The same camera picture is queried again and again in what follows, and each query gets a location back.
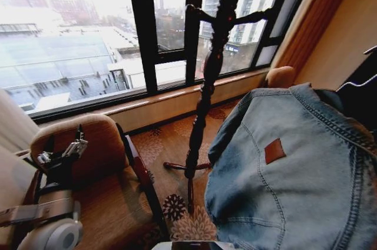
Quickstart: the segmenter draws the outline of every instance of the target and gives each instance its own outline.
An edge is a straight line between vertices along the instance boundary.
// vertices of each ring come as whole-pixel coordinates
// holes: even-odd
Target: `carved wooden pole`
[[[188,211],[193,213],[193,177],[197,168],[199,148],[203,141],[203,132],[206,126],[206,116],[211,106],[211,95],[214,92],[214,82],[218,78],[223,65],[223,50],[228,42],[230,30],[233,28],[236,19],[236,7],[238,0],[220,0],[216,18],[212,20],[213,34],[211,39],[211,50],[207,54],[204,63],[204,81],[201,85],[201,97],[197,104],[197,115],[193,123],[193,130],[190,136],[189,149],[186,158],[186,169],[184,175],[188,178]]]

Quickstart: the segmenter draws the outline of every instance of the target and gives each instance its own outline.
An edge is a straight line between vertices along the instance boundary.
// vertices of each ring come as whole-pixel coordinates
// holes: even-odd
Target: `brown leather patch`
[[[267,165],[274,160],[286,156],[283,151],[282,142],[280,142],[279,138],[273,140],[267,147],[264,148],[264,156],[266,158]]]

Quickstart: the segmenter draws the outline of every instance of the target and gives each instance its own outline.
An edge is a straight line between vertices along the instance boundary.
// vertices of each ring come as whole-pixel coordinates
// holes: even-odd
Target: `black window frame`
[[[273,7],[280,9],[285,0],[275,0]],[[95,100],[83,100],[78,104],[70,104],[65,107],[56,108],[48,111],[41,111],[30,114],[31,118],[37,123],[45,123],[56,119],[73,116],[80,113],[86,113],[93,110],[98,110],[113,106],[116,104],[122,104],[129,101],[138,100],[145,97],[154,96],[157,94],[166,93],[173,90],[189,87],[192,85],[200,84],[202,79],[195,79],[195,69],[197,62],[197,47],[199,42],[199,27],[200,21],[193,17],[185,18],[185,33],[184,33],[184,48],[168,51],[159,51],[157,42],[157,29],[156,29],[156,17],[154,9],[154,0],[131,0],[134,11],[134,19],[137,30],[137,36],[140,47],[141,60],[144,70],[145,78],[145,90],[131,91],[126,93],[120,93],[112,97],[102,97]],[[270,38],[270,33],[274,26],[275,20],[279,13],[276,13],[275,17],[271,17],[267,20],[257,48],[250,61],[249,68],[242,70],[236,70],[229,73],[224,73],[219,78],[226,78],[241,73],[246,73],[261,68],[269,67],[275,54],[272,56],[268,64],[256,66],[258,57],[264,47],[276,45],[277,48],[284,39],[287,29],[296,13],[301,0],[296,0],[293,7],[290,10],[290,14],[283,26],[282,34],[278,37]],[[186,0],[186,5],[192,4],[195,7],[201,8],[202,0]],[[186,61],[186,79],[182,82],[175,82],[170,85],[158,86],[156,79],[155,65],[162,63],[170,63],[175,61]]]

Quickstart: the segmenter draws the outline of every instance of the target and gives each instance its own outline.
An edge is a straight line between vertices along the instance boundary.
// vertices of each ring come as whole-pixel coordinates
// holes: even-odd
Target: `denim jacket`
[[[279,139],[284,156],[266,163]],[[371,249],[377,148],[310,84],[255,89],[213,141],[205,201],[220,241],[243,249]]]

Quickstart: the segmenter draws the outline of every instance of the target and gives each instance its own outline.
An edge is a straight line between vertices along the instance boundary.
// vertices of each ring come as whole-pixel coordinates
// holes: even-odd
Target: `floral carpet pattern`
[[[208,113],[198,164],[208,162],[210,144],[238,101],[215,107]],[[153,179],[171,240],[217,240],[216,227],[204,207],[204,192],[210,170],[196,171],[193,180],[195,211],[191,216],[186,208],[187,179],[183,171],[163,167],[164,162],[185,164],[194,119],[195,116],[189,116],[131,136]],[[148,238],[156,239],[155,229],[145,239],[149,240]]]

